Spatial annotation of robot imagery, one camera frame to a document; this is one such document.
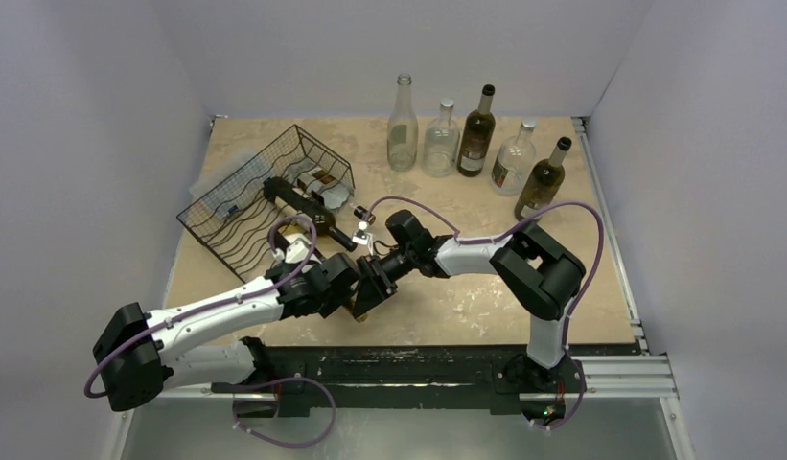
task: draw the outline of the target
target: white wall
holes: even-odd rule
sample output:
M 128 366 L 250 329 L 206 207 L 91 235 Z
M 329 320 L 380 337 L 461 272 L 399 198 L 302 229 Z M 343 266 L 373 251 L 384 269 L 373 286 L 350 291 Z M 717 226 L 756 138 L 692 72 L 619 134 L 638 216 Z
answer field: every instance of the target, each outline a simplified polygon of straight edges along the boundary
M 0 460 L 98 457 L 91 347 L 159 305 L 205 132 L 147 0 L 0 1 Z
M 698 458 L 787 458 L 787 0 L 659 0 L 590 125 Z
M 214 113 L 389 113 L 396 76 L 416 111 L 442 97 L 496 113 L 590 115 L 652 0 L 153 0 Z

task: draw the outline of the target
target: black wire basket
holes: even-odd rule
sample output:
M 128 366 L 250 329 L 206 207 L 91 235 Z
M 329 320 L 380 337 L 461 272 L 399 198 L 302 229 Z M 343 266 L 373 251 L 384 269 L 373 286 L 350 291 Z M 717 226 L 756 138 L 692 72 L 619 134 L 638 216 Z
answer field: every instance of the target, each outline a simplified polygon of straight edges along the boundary
M 292 125 L 243 166 L 202 195 L 176 218 L 242 282 L 254 279 L 269 252 L 269 227 L 283 214 L 263 194 L 273 176 L 292 184 L 321 169 L 335 178 L 319 192 L 344 187 L 354 194 L 351 164 L 298 125 Z

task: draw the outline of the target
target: glass bottle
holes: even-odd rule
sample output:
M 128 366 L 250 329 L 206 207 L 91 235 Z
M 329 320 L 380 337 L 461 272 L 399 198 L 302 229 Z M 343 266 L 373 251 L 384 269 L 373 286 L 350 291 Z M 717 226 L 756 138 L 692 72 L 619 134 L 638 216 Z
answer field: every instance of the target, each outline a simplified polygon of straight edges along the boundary
M 547 206 L 557 195 L 563 180 L 566 178 L 566 169 L 563 160 L 570 150 L 571 140 L 561 137 L 557 147 L 545 160 L 540 160 L 534 165 L 525 187 L 522 189 L 518 203 L 515 205 L 515 219 L 522 220 L 534 211 Z
M 522 119 L 520 131 L 517 136 L 512 136 L 500 145 L 498 158 L 492 167 L 489 183 L 500 195 L 517 195 L 537 157 L 537 149 L 531 142 L 531 134 L 537 127 L 534 118 Z
M 461 128 L 452 119 L 454 107 L 455 101 L 450 98 L 442 99 L 438 118 L 429 123 L 424 134 L 422 167 L 433 177 L 444 177 L 455 168 Z
M 483 171 L 483 162 L 492 133 L 495 132 L 495 116 L 490 111 L 495 87 L 487 84 L 483 87 L 480 104 L 467 117 L 464 134 L 461 137 L 461 149 L 458 153 L 458 172 L 467 177 L 475 177 Z
M 387 120 L 387 163 L 393 171 L 409 171 L 416 163 L 418 121 L 413 111 L 409 74 L 399 74 L 396 105 Z

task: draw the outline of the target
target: beige tabletop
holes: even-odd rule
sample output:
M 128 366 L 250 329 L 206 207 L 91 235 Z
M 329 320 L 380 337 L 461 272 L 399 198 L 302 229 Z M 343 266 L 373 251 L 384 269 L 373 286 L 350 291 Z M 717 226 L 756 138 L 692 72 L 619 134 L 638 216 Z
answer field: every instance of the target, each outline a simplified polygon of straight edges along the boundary
M 428 123 L 427 118 L 419 119 L 422 129 Z M 228 155 L 243 148 L 261 150 L 292 124 L 300 125 L 351 163 L 356 182 L 353 200 L 358 204 L 367 207 L 381 196 L 407 196 L 437 210 L 461 229 L 463 237 L 497 235 L 516 222 L 513 215 L 516 198 L 496 195 L 488 182 L 488 172 L 500 143 L 518 131 L 520 118 L 516 117 L 498 118 L 484 173 L 475 178 L 457 173 L 433 178 L 419 166 L 409 172 L 392 172 L 385 157 L 387 120 L 383 117 L 217 119 L 201 174 L 215 169 Z M 564 162 L 566 179 L 556 199 L 579 199 L 596 206 L 590 175 L 570 118 L 538 119 L 532 137 L 538 159 L 547 157 L 561 136 L 570 137 L 574 144 Z M 374 213 L 378 219 L 372 230 L 378 239 L 393 242 L 383 223 L 391 213 L 403 207 L 412 210 L 433 235 L 451 233 L 441 221 L 414 206 L 386 201 Z M 358 222 L 347 207 L 340 211 L 337 220 L 339 227 L 348 234 L 356 229 Z M 541 226 L 590 270 L 597 234 L 593 217 L 588 212 L 565 207 L 543 217 Z M 322 240 L 317 247 L 326 256 L 341 249 L 330 239 Z M 363 250 L 360 246 L 352 256 L 358 257 Z M 255 270 L 255 276 L 268 265 L 269 257 L 266 257 Z M 185 232 L 176 256 L 166 306 L 195 302 L 240 283 Z M 398 285 L 398 293 L 371 310 L 362 323 L 356 322 L 346 310 L 339 309 L 326 319 L 311 315 L 255 326 L 223 337 L 219 343 L 244 335 L 259 336 L 268 345 L 458 345 L 526 343 L 528 340 L 529 314 L 497 276 L 464 275 L 440 280 L 412 272 Z M 633 341 L 627 306 L 609 247 L 605 248 L 602 265 L 571 320 L 569 341 Z

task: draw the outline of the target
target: dark green bottle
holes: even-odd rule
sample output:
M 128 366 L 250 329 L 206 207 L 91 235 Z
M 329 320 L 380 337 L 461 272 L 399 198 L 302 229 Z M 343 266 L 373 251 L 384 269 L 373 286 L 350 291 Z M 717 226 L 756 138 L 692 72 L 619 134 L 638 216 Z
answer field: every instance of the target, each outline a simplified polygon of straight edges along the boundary
M 483 171 L 489 142 L 495 132 L 495 116 L 490 111 L 493 96 L 495 87 L 491 84 L 484 86 L 477 110 L 467 116 L 467 123 L 464 125 L 457 166 L 458 172 L 467 177 L 475 177 Z
M 520 198 L 518 198 L 518 204 L 515 205 L 515 219 L 522 220 L 529 214 L 551 204 L 551 200 L 557 195 L 566 178 L 563 160 L 566 158 L 570 146 L 571 140 L 561 137 L 551 156 L 534 165 Z

